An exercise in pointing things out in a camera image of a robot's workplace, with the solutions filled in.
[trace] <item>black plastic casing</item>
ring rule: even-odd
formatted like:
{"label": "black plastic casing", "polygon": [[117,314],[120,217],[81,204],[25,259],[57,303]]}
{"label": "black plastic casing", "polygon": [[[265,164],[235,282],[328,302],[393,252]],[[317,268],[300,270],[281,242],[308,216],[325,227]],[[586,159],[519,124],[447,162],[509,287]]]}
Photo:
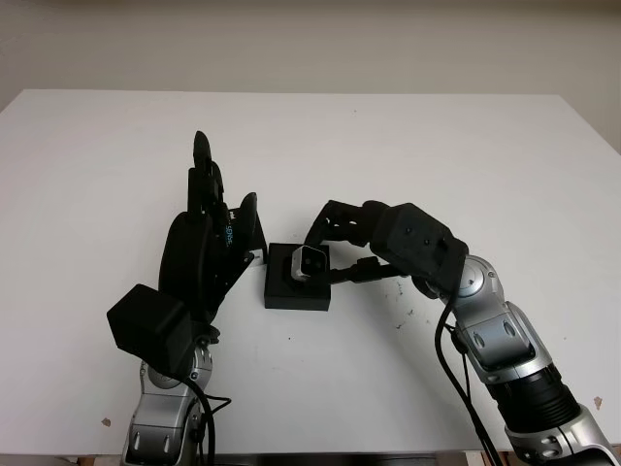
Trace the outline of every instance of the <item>black plastic casing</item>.
{"label": "black plastic casing", "polygon": [[120,350],[173,379],[189,374],[192,325],[190,312],[178,299],[137,284],[108,311],[108,323]]}
{"label": "black plastic casing", "polygon": [[[229,210],[233,232],[236,231],[237,214],[239,211],[240,210],[237,208]],[[254,254],[257,265],[261,265],[267,261],[268,244],[265,241],[265,234],[263,233],[263,227],[261,226],[261,220],[259,219],[258,213],[254,222],[254,234],[252,236],[252,240],[250,241],[248,250]]]}
{"label": "black plastic casing", "polygon": [[513,432],[540,432],[580,414],[580,406],[554,364],[522,379],[487,385],[487,389]]}
{"label": "black plastic casing", "polygon": [[[300,311],[328,311],[330,285],[297,282],[291,277],[291,256],[302,245],[270,243],[268,268],[265,279],[265,307]],[[326,270],[330,270],[330,250],[316,247],[326,255]]]}
{"label": "black plastic casing", "polygon": [[371,251],[404,272],[450,294],[461,277],[460,258],[468,246],[451,231],[413,204],[386,209],[371,240]]}

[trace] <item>small black block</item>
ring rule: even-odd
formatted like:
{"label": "small black block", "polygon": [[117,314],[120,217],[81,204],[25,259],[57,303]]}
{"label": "small black block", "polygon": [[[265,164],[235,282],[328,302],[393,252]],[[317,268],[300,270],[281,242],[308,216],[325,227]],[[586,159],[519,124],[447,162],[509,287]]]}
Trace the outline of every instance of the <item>small black block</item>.
{"label": "small black block", "polygon": [[[265,279],[265,307],[267,309],[295,309],[300,311],[328,311],[330,285],[308,285],[291,278],[291,255],[301,245],[270,243],[268,270]],[[330,270],[330,251],[319,246],[327,257]]]}
{"label": "small black block", "polygon": [[116,345],[182,380],[194,353],[190,312],[178,299],[137,284],[108,311]]}

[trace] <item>white wall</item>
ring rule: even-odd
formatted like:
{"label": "white wall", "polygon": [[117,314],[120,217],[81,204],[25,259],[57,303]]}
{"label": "white wall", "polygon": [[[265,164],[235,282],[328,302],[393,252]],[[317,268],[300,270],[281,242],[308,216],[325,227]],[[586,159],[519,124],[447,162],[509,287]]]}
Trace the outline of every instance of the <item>white wall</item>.
{"label": "white wall", "polygon": [[555,93],[621,150],[620,77],[620,2],[0,0],[0,108],[25,87]]}

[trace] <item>silver robot arm segment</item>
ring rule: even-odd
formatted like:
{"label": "silver robot arm segment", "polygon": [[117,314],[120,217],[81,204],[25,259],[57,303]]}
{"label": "silver robot arm segment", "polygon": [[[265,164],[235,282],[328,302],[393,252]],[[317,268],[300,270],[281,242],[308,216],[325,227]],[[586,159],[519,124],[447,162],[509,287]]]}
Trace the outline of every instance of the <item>silver robot arm segment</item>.
{"label": "silver robot arm segment", "polygon": [[453,314],[458,338],[497,401],[520,459],[529,464],[621,466],[589,410],[561,382],[531,322],[505,300],[489,262],[466,258]]}
{"label": "silver robot arm segment", "polygon": [[[205,390],[212,376],[207,346],[197,346],[190,379]],[[142,362],[142,393],[129,426],[121,466],[196,464],[199,402],[185,384]]]}

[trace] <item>silver metal joint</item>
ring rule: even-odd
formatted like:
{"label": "silver metal joint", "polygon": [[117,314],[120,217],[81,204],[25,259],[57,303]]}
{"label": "silver metal joint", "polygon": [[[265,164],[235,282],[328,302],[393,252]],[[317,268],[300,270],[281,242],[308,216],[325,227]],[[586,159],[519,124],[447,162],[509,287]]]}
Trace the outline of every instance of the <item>silver metal joint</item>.
{"label": "silver metal joint", "polygon": [[483,383],[506,383],[552,363],[524,313],[505,300],[496,270],[469,255],[455,301],[456,328]]}
{"label": "silver metal joint", "polygon": [[[190,378],[202,389],[212,376],[212,358],[205,347],[196,347]],[[144,362],[140,379],[142,395],[132,417],[121,464],[194,463],[199,406],[184,383],[163,376]]]}
{"label": "silver metal joint", "polygon": [[541,464],[595,450],[604,462],[589,459],[584,463],[573,459],[567,464],[612,464],[621,466],[621,458],[605,438],[602,429],[587,408],[580,405],[580,414],[565,424],[534,433],[516,433],[505,428],[517,456],[529,464]]}

